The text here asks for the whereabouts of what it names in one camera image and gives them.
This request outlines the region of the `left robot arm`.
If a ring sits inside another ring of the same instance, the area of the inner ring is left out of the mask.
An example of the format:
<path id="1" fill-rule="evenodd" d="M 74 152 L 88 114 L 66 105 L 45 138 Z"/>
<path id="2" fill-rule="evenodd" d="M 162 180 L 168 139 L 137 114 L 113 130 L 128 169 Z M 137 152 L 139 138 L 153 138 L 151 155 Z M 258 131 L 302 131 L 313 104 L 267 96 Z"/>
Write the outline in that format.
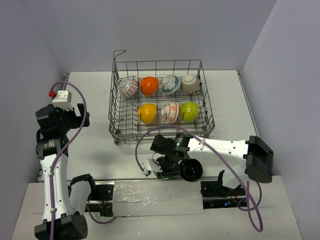
<path id="1" fill-rule="evenodd" d="M 71 129 L 80 131 L 90 125 L 90 114 L 83 103 L 77 104 L 80 115 L 69 105 L 49 104 L 36 113 L 36 154 L 44 179 L 45 203 L 42 224 L 34 227 L 38 240 L 83 240 L 88 236 L 84 216 L 87 199 L 98 193 L 93 177 L 87 173 L 67 180 L 68 147 Z"/>

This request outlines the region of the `orange bowl white inside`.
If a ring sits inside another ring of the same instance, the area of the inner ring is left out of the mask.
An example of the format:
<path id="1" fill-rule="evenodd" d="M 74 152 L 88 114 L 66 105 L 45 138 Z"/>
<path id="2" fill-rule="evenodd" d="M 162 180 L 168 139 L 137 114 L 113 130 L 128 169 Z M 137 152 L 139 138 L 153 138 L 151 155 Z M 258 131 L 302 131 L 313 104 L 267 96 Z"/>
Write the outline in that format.
<path id="1" fill-rule="evenodd" d="M 156 77 L 147 76 L 140 81 L 141 92 L 145 96 L 154 94 L 159 86 L 159 81 Z"/>

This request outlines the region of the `orange white patterned bowl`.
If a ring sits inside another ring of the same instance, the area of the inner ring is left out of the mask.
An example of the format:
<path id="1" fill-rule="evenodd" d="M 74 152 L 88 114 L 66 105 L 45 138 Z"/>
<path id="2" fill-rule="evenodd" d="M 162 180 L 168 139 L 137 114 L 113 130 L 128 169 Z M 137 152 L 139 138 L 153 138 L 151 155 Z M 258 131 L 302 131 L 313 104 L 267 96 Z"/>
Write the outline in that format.
<path id="1" fill-rule="evenodd" d="M 178 119 L 179 104 L 177 102 L 170 102 L 162 107 L 161 114 L 164 116 L 165 121 L 173 124 Z"/>

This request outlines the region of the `grey wire dish rack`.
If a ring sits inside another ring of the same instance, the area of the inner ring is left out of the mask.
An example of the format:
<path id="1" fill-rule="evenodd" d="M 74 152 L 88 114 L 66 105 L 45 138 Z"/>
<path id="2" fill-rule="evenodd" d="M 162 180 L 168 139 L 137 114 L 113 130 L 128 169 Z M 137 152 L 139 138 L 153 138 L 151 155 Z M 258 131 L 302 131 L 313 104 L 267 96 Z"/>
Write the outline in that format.
<path id="1" fill-rule="evenodd" d="M 119 57 L 124 53 L 125 50 L 115 50 L 112 58 L 108 120 L 109 132 L 115 144 L 136 143 L 147 130 L 157 126 L 161 129 L 147 135 L 143 139 L 145 142 L 151 142 L 157 134 L 174 138 L 177 130 L 168 128 L 170 123 L 161 114 L 162 107 L 170 102 L 177 102 L 179 105 L 186 102 L 196 103 L 198 114 L 193 122 L 186 122 L 179 116 L 174 124 L 200 137 L 210 136 L 216 124 L 200 59 L 120 61 Z M 199 79 L 199 86 L 193 93 L 186 93 L 179 88 L 176 92 L 167 94 L 162 85 L 150 96 L 144 95 L 140 88 L 130 97 L 123 96 L 120 91 L 120 83 L 124 80 L 134 80 L 140 84 L 145 77 L 155 77 L 161 82 L 167 75 L 182 79 L 187 74 L 193 74 Z M 139 107 L 144 104 L 156 106 L 155 118 L 150 124 L 144 123 L 138 114 Z"/>

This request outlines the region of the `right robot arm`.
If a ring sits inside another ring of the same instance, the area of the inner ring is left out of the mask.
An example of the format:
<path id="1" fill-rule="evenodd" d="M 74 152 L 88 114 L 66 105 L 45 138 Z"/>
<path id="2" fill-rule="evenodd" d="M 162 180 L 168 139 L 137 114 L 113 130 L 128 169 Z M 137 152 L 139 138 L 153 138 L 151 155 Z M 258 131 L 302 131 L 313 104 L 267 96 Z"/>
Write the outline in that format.
<path id="1" fill-rule="evenodd" d="M 216 140 L 178 133 L 174 139 L 160 134 L 150 150 L 160 154 L 154 170 L 158 179 L 180 176 L 187 182 L 199 180 L 204 173 L 203 160 L 223 164 L 218 172 L 217 190 L 229 195 L 241 182 L 249 180 L 269 184 L 273 180 L 274 151 L 258 136 L 248 140 Z"/>

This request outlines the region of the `lime green bowl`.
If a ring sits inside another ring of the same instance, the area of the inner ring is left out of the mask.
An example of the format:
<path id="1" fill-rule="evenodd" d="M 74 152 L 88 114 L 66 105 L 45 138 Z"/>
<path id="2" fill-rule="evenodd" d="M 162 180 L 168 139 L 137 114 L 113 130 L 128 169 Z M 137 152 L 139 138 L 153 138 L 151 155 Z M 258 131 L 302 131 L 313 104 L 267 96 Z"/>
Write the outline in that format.
<path id="1" fill-rule="evenodd" d="M 183 121 L 192 123 L 199 113 L 199 107 L 195 102 L 185 102 L 179 107 L 179 114 Z"/>

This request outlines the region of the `blue floral bowl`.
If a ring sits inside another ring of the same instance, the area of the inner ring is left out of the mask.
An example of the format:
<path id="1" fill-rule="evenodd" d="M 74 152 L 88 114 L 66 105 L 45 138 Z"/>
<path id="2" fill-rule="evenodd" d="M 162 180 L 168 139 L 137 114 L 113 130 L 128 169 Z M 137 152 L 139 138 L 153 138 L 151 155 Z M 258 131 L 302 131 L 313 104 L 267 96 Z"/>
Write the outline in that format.
<path id="1" fill-rule="evenodd" d="M 181 79 L 175 75 L 167 75 L 161 81 L 162 90 L 166 95 L 174 94 L 181 85 Z"/>

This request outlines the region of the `grey patterned bowl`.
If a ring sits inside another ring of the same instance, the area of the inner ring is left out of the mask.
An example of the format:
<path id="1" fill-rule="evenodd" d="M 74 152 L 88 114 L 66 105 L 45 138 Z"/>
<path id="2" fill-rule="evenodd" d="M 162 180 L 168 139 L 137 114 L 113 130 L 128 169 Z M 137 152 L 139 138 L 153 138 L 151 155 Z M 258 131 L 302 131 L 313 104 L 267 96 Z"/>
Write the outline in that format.
<path id="1" fill-rule="evenodd" d="M 181 80 L 181 90 L 186 94 L 193 94 L 200 89 L 200 80 L 194 74 L 187 74 Z"/>

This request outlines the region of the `blue triangle pattern bowl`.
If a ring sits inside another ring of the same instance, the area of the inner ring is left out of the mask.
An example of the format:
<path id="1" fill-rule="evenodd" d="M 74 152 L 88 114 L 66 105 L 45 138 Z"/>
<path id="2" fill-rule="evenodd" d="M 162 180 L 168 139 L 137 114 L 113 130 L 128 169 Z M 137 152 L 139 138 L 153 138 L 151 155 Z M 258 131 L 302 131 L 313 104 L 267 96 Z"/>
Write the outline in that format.
<path id="1" fill-rule="evenodd" d="M 138 90 L 138 82 L 135 79 L 127 78 L 119 83 L 119 91 L 125 98 L 129 98 Z"/>

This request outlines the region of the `yellow-orange bowl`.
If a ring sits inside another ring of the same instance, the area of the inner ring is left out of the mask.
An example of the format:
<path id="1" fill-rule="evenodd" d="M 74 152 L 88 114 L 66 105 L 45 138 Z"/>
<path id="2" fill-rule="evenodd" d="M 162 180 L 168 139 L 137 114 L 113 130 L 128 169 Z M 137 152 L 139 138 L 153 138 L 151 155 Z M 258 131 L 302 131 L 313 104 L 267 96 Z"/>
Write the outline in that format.
<path id="1" fill-rule="evenodd" d="M 145 124 L 150 124 L 157 113 L 157 107 L 152 103 L 146 103 L 138 108 L 140 120 Z"/>

